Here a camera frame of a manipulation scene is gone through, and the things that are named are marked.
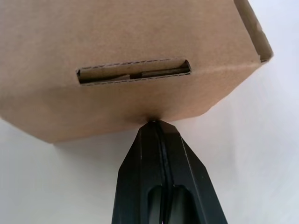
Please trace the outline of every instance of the black clamp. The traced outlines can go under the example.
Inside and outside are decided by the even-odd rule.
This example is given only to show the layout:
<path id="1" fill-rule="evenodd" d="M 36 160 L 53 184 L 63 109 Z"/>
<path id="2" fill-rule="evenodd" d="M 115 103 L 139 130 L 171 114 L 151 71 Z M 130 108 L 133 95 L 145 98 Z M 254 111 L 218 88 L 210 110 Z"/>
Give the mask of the black clamp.
<path id="1" fill-rule="evenodd" d="M 139 129 L 119 169 L 112 224 L 227 224 L 205 166 L 175 126 Z"/>

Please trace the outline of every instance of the corrugated cardboard edge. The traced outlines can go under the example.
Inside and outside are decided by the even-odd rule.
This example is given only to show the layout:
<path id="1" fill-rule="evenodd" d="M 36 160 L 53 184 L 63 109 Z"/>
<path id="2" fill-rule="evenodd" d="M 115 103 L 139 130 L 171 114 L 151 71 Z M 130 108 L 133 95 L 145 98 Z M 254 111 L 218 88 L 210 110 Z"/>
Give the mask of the corrugated cardboard edge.
<path id="1" fill-rule="evenodd" d="M 181 73 L 181 74 L 176 74 L 176 75 L 167 75 L 167 76 L 150 77 L 150 78 L 128 79 L 128 80 L 121 80 L 121 81 L 94 82 L 94 83 L 82 84 L 82 86 L 118 84 L 118 83 L 131 83 L 131 82 L 147 81 L 147 80 L 151 80 L 151 79 L 161 79 L 161 78 L 171 78 L 171 77 L 178 77 L 178 76 L 186 76 L 186 75 L 190 75 L 190 74 L 191 74 L 191 72 L 187 72 L 187 73 Z"/>
<path id="2" fill-rule="evenodd" d="M 273 57 L 273 51 L 251 5 L 247 0 L 234 2 L 261 62 L 268 62 Z"/>

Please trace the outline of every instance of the rectangular slot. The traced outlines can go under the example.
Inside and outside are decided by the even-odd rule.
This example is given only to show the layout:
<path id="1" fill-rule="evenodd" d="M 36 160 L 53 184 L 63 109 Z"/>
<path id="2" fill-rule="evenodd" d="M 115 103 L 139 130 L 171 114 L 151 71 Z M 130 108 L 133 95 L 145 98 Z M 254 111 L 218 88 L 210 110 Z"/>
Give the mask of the rectangular slot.
<path id="1" fill-rule="evenodd" d="M 81 68 L 77 71 L 77 77 L 80 84 L 93 85 L 181 76 L 190 73 L 190 65 L 185 59 L 161 59 Z"/>
<path id="2" fill-rule="evenodd" d="M 269 61 L 273 57 L 273 51 L 248 0 L 234 0 L 234 3 L 261 62 Z"/>

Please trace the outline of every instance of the white background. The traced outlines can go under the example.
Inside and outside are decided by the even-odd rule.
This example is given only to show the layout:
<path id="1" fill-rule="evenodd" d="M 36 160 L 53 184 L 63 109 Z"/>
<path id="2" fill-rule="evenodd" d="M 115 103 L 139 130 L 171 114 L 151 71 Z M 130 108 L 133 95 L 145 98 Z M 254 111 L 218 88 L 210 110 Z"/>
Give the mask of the white background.
<path id="1" fill-rule="evenodd" d="M 251 0 L 275 57 L 206 114 L 174 122 L 230 224 L 299 220 L 299 1 Z M 109 224 L 137 130 L 58 145 L 0 120 L 1 224 Z"/>

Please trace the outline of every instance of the brown cardboard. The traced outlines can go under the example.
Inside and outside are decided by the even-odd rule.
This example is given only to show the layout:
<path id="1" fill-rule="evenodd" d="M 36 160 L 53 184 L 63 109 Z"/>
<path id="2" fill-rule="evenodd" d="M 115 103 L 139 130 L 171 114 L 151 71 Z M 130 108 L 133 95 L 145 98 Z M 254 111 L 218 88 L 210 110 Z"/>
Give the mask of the brown cardboard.
<path id="1" fill-rule="evenodd" d="M 246 0 L 0 0 L 0 30 L 0 116 L 48 142 L 201 115 L 272 56 Z M 176 58 L 190 75 L 92 86 L 77 77 Z"/>

